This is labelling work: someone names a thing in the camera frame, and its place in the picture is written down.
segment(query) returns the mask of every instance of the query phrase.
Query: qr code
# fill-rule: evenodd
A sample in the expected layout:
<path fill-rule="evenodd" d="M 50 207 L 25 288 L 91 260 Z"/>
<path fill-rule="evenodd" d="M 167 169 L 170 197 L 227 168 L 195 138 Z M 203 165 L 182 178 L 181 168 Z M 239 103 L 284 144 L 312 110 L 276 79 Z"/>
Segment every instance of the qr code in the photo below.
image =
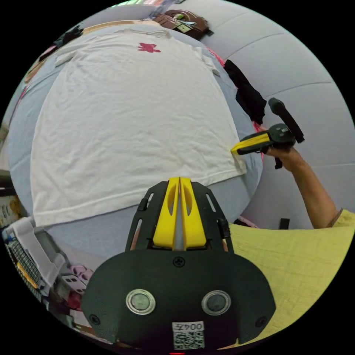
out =
<path fill-rule="evenodd" d="M 203 332 L 174 332 L 174 348 L 180 350 L 204 348 Z"/>

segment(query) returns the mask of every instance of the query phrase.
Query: screw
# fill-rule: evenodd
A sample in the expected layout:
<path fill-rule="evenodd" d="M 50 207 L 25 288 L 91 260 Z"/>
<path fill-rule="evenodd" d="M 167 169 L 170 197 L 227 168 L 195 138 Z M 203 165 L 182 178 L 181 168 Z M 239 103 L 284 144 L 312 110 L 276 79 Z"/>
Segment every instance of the screw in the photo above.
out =
<path fill-rule="evenodd" d="M 255 322 L 255 326 L 257 328 L 261 328 L 263 325 L 266 324 L 266 317 L 260 317 L 256 322 Z"/>
<path fill-rule="evenodd" d="M 182 258 L 181 256 L 177 256 L 173 260 L 173 265 L 176 267 L 183 267 L 185 265 L 185 259 Z"/>
<path fill-rule="evenodd" d="M 95 314 L 90 314 L 89 320 L 94 325 L 100 325 L 101 323 L 99 317 Z"/>

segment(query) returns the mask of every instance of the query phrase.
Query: red graphic print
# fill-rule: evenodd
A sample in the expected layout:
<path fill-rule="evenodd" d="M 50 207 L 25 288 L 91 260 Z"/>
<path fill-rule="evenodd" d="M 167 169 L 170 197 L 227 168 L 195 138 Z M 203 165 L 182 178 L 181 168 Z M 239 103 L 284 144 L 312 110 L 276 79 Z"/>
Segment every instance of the red graphic print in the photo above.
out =
<path fill-rule="evenodd" d="M 160 53 L 161 51 L 158 51 L 157 49 L 154 49 L 156 47 L 156 44 L 147 44 L 147 43 L 140 43 L 140 46 L 138 47 L 140 52 L 149 52 L 149 53 L 154 53 L 158 52 Z"/>

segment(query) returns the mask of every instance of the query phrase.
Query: brown bag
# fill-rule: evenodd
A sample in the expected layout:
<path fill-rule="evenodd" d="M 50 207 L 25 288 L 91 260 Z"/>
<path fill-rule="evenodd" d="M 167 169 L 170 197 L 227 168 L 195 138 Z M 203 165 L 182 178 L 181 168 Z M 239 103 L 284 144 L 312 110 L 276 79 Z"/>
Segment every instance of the brown bag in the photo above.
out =
<path fill-rule="evenodd" d="M 157 15 L 154 21 L 164 28 L 185 33 L 196 40 L 200 40 L 209 30 L 208 22 L 203 17 L 187 10 L 169 10 L 165 14 Z"/>

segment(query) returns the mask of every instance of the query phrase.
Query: mattress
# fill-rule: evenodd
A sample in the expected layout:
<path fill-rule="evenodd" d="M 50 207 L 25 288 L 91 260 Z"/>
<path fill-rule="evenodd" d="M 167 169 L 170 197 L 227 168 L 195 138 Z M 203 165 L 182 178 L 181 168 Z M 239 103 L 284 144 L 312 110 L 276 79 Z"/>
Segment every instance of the mattress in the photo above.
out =
<path fill-rule="evenodd" d="M 138 31 L 149 31 L 149 25 L 120 25 L 100 28 L 75 39 L 72 44 L 100 34 L 112 33 L 118 29 L 132 28 Z M 171 30 L 177 40 L 193 47 L 202 47 L 203 54 L 210 57 L 221 72 L 216 77 L 218 84 L 228 103 L 233 122 L 236 125 L 239 139 L 254 133 L 249 117 L 235 100 L 236 88 L 222 68 L 219 61 L 199 41 L 182 33 Z M 63 69 L 64 64 L 55 67 L 55 56 L 51 56 L 31 80 L 11 121 L 8 136 L 8 158 L 11 177 L 17 194 L 27 210 L 32 215 L 33 202 L 30 189 L 30 154 L 34 130 L 42 104 L 51 86 Z M 260 181 L 263 163 L 261 156 L 250 154 L 245 156 L 247 173 L 236 178 L 222 181 L 209 186 L 219 202 L 226 218 L 233 222 L 247 207 Z M 110 258 L 125 249 L 128 231 L 131 226 L 136 206 L 107 213 L 75 222 L 50 226 L 46 230 L 54 237 L 69 246 L 86 253 Z M 182 228 L 178 225 L 177 239 L 182 244 Z"/>

